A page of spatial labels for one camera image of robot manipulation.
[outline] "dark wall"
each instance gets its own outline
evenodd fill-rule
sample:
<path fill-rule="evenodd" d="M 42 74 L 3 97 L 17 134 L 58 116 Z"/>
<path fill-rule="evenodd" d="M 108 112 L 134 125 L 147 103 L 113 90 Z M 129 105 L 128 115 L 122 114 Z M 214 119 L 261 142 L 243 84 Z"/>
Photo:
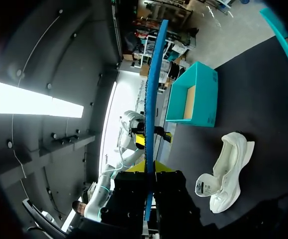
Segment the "dark wall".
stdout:
<path fill-rule="evenodd" d="M 59 9 L 63 13 L 26 64 L 45 29 L 58 17 Z M 0 82 L 17 86 L 16 72 L 25 66 L 19 87 L 84 106 L 81 119 L 14 116 L 14 149 L 24 164 L 27 178 L 23 177 L 13 151 L 6 146 L 7 139 L 11 139 L 12 116 L 0 115 L 0 174 L 9 175 L 10 181 L 18 180 L 9 185 L 4 178 L 2 185 L 6 185 L 3 187 L 7 198 L 24 227 L 32 222 L 21 204 L 26 195 L 20 179 L 30 200 L 39 209 L 48 211 L 59 225 L 70 212 L 72 201 L 81 195 L 85 180 L 97 179 L 98 142 L 117 77 L 115 66 L 120 61 L 112 23 L 109 0 L 43 1 L 30 9 L 16 31 L 0 45 Z M 46 88 L 47 83 L 52 84 L 52 89 Z M 63 151 L 50 137 L 52 132 L 58 137 L 73 135 L 76 129 L 81 131 L 80 145 L 85 144 L 92 157 L 85 157 L 85 146 L 76 148 L 75 144 L 66 143 Z"/>

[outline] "teal box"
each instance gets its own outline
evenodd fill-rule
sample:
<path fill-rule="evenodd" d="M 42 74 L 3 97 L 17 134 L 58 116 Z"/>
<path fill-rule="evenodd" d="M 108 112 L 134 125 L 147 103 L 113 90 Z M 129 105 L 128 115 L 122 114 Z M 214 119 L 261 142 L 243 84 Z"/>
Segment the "teal box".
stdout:
<path fill-rule="evenodd" d="M 187 93 L 195 86 L 191 119 L 184 119 Z M 214 127 L 218 99 L 218 73 L 196 62 L 173 84 L 166 121 L 196 126 Z"/>

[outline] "black floor mat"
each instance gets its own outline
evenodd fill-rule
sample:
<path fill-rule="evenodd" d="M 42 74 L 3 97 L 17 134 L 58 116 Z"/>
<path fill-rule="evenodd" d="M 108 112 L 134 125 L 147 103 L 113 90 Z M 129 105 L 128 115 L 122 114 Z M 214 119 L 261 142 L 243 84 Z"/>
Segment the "black floor mat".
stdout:
<path fill-rule="evenodd" d="M 201 209 L 201 222 L 221 228 L 261 200 L 288 192 L 288 59 L 273 37 L 216 70 L 215 128 L 178 124 L 169 159 L 163 163 L 184 173 L 189 194 Z M 209 198 L 194 193 L 195 182 L 200 174 L 212 173 L 222 149 L 221 137 L 237 130 L 255 141 L 254 153 L 240 174 L 239 199 L 215 215 Z"/>

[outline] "yellow panel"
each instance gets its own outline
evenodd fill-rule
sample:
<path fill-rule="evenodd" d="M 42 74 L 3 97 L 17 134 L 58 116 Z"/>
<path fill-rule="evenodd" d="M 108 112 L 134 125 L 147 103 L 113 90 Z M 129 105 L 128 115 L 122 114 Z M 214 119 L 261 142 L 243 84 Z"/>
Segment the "yellow panel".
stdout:
<path fill-rule="evenodd" d="M 126 170 L 126 172 L 144 172 L 145 160 Z"/>
<path fill-rule="evenodd" d="M 142 134 L 137 134 L 136 135 L 136 143 L 145 146 L 145 136 Z"/>
<path fill-rule="evenodd" d="M 162 171 L 173 172 L 173 170 L 171 168 L 166 167 L 164 164 L 162 164 L 158 161 L 155 161 L 155 169 L 156 169 L 157 173 L 162 172 Z"/>
<path fill-rule="evenodd" d="M 170 138 L 171 138 L 170 143 L 172 143 L 172 142 L 173 142 L 173 135 L 172 135 L 172 133 L 167 132 L 166 135 L 170 136 Z"/>
<path fill-rule="evenodd" d="M 162 171 L 174 172 L 174 170 L 166 167 L 164 164 L 158 161 L 154 161 L 154 162 L 155 162 L 155 169 L 157 173 L 162 172 Z M 145 171 L 145 160 L 141 161 L 140 163 L 126 170 L 126 172 L 144 172 L 144 171 Z"/>

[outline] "shoe label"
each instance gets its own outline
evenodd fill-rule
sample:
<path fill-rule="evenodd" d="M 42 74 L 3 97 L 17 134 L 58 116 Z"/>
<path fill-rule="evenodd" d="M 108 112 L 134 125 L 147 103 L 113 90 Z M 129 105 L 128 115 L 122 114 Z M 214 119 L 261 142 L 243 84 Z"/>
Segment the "shoe label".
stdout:
<path fill-rule="evenodd" d="M 195 189 L 198 193 L 203 194 L 211 193 L 211 186 L 204 184 L 204 182 L 197 183 Z"/>

